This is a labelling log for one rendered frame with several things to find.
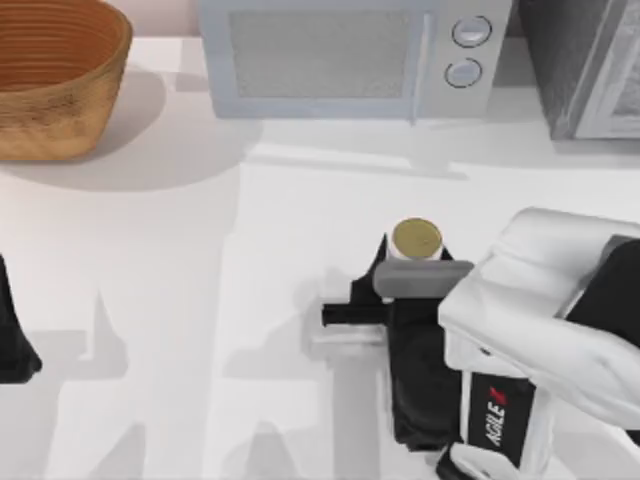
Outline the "white bottle with gold cap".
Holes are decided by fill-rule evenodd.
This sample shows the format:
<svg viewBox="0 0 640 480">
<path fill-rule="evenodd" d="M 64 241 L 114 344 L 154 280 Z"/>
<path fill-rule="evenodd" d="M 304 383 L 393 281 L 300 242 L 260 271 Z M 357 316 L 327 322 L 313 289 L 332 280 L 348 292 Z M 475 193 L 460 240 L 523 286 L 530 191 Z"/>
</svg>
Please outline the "white bottle with gold cap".
<svg viewBox="0 0 640 480">
<path fill-rule="evenodd" d="M 444 250 L 440 229 L 430 220 L 411 217 L 389 231 L 389 254 L 403 261 L 438 260 Z"/>
</svg>

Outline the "pale microwave oven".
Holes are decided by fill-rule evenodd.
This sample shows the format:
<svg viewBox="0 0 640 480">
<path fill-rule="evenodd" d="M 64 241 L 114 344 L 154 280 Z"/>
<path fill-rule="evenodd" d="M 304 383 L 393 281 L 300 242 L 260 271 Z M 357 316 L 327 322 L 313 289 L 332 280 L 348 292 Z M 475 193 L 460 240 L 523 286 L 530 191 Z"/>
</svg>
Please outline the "pale microwave oven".
<svg viewBox="0 0 640 480">
<path fill-rule="evenodd" d="M 487 108 L 497 64 L 514 0 L 421 0 L 431 15 L 430 47 L 422 91 L 422 119 L 477 118 Z M 490 39 L 477 48 L 461 48 L 451 36 L 455 23 L 473 16 L 486 17 L 493 26 Z M 444 70 L 464 57 L 483 66 L 482 79 L 472 87 L 455 89 L 444 80 Z"/>
</svg>

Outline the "round microwave knob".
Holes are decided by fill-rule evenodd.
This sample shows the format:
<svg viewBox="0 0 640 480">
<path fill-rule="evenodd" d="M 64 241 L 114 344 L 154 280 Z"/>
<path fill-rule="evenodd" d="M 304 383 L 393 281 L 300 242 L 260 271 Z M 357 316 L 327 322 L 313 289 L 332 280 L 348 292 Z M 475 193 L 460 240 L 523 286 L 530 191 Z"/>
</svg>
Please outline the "round microwave knob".
<svg viewBox="0 0 640 480">
<path fill-rule="evenodd" d="M 471 57 L 450 63 L 444 70 L 444 80 L 455 89 L 465 89 L 477 84 L 483 77 L 482 64 Z"/>
<path fill-rule="evenodd" d="M 461 48 L 477 48 L 486 43 L 493 32 L 491 22 L 484 16 L 458 20 L 452 28 L 452 40 Z"/>
</svg>

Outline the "microwave oven door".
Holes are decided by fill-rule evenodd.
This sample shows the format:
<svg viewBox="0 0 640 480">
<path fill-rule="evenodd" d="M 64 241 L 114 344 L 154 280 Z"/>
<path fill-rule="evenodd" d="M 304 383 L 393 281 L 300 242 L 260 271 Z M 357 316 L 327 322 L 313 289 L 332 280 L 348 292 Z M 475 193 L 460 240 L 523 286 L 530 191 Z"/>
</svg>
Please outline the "microwave oven door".
<svg viewBox="0 0 640 480">
<path fill-rule="evenodd" d="M 220 118 L 408 119 L 421 0 L 198 0 Z"/>
</svg>

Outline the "woven wooden basket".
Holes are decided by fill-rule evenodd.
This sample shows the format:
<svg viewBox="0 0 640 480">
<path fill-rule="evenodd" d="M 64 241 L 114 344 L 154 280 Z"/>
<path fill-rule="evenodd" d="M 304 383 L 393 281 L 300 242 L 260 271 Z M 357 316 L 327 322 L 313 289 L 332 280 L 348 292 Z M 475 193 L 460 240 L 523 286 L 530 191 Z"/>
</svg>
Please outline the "woven wooden basket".
<svg viewBox="0 0 640 480">
<path fill-rule="evenodd" d="M 0 161 L 92 151 L 132 39 L 128 17 L 105 0 L 0 0 Z"/>
</svg>

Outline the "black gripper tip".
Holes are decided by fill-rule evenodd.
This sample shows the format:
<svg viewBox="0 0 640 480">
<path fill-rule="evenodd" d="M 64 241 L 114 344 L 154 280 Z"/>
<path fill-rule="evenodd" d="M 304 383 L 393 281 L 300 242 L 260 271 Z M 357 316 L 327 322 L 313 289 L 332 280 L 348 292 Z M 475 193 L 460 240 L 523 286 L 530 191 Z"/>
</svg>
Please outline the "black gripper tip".
<svg viewBox="0 0 640 480">
<path fill-rule="evenodd" d="M 26 384 L 43 362 L 18 320 L 4 257 L 0 254 L 0 385 Z"/>
</svg>

